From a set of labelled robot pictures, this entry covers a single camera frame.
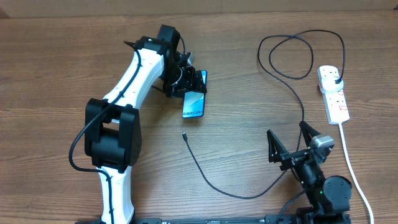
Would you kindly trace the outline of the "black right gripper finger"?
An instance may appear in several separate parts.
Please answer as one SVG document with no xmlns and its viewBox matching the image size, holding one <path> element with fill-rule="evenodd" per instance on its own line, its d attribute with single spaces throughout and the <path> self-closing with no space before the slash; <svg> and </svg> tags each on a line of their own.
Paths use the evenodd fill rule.
<svg viewBox="0 0 398 224">
<path fill-rule="evenodd" d="M 305 140 L 305 144 L 306 146 L 310 145 L 310 142 L 312 140 L 313 137 L 320 135 L 320 133 L 315 130 L 314 128 L 312 128 L 307 122 L 305 121 L 301 121 L 299 123 L 300 126 L 300 130 L 303 134 L 303 138 Z"/>
<path fill-rule="evenodd" d="M 267 140 L 269 144 L 269 162 L 282 161 L 283 157 L 288 154 L 288 150 L 286 150 L 272 130 L 267 131 Z"/>
</svg>

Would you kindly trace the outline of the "blue Galaxy smartphone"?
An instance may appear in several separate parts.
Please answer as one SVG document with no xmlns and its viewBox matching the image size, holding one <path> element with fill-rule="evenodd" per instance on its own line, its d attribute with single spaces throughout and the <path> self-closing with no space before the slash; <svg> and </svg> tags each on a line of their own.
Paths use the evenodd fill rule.
<svg viewBox="0 0 398 224">
<path fill-rule="evenodd" d="M 182 118 L 199 118 L 204 115 L 205 94 L 190 91 L 185 93 L 183 100 Z"/>
</svg>

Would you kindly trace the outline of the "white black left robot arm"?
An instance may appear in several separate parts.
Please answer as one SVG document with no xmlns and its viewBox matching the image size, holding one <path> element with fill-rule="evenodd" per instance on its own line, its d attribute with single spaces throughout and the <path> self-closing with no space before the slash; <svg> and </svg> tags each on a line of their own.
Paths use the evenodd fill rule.
<svg viewBox="0 0 398 224">
<path fill-rule="evenodd" d="M 202 117 L 208 73 L 196 70 L 190 52 L 178 52 L 182 37 L 162 25 L 157 37 L 129 42 L 134 56 L 118 84 L 85 108 L 85 154 L 100 176 L 103 214 L 99 223 L 132 223 L 131 170 L 142 147 L 139 109 L 156 79 L 162 93 L 183 99 L 183 118 Z"/>
</svg>

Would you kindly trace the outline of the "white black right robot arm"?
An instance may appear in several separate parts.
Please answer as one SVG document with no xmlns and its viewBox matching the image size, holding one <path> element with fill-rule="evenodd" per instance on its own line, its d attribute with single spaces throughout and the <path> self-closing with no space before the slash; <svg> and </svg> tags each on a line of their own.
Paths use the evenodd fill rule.
<svg viewBox="0 0 398 224">
<path fill-rule="evenodd" d="M 305 121 L 299 123 L 306 148 L 290 153 L 277 136 L 267 131 L 269 162 L 280 163 L 282 171 L 294 170 L 303 190 L 290 199 L 277 215 L 266 215 L 266 223 L 350 223 L 349 200 L 352 183 L 345 177 L 333 175 L 326 178 L 320 164 L 326 161 L 335 145 L 334 139 L 321 134 Z M 309 207 L 296 210 L 293 215 L 284 211 L 301 195 L 306 195 Z"/>
</svg>

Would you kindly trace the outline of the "white charger plug adapter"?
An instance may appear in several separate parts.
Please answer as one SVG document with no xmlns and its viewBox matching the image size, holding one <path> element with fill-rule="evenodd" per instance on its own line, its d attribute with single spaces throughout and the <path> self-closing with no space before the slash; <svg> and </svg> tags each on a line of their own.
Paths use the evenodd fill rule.
<svg viewBox="0 0 398 224">
<path fill-rule="evenodd" d="M 335 91 L 340 91 L 344 87 L 343 80 L 337 83 L 335 77 L 321 77 L 319 87 L 320 91 L 324 94 L 331 93 Z"/>
</svg>

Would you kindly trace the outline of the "white power strip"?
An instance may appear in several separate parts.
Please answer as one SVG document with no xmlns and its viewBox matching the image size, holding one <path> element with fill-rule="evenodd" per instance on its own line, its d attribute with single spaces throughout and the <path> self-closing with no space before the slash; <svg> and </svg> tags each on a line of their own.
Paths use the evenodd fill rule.
<svg viewBox="0 0 398 224">
<path fill-rule="evenodd" d="M 338 69 L 331 65 L 319 67 L 317 74 L 319 83 L 321 77 L 335 77 L 336 80 L 340 79 Z M 343 89 L 326 94 L 322 93 L 322 97 L 329 124 L 342 124 L 349 120 L 349 112 Z"/>
</svg>

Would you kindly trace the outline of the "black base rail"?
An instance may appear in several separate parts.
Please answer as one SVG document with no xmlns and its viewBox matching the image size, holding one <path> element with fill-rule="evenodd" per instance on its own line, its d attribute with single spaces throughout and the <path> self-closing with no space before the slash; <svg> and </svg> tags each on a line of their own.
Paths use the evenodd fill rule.
<svg viewBox="0 0 398 224">
<path fill-rule="evenodd" d="M 219 218 L 219 219 L 177 219 L 162 220 L 160 218 L 136 218 L 135 224 L 299 224 L 299 223 L 351 223 L 349 218 L 332 218 L 331 220 L 302 221 L 295 215 L 282 215 L 277 219 L 277 215 L 266 215 L 263 218 Z"/>
</svg>

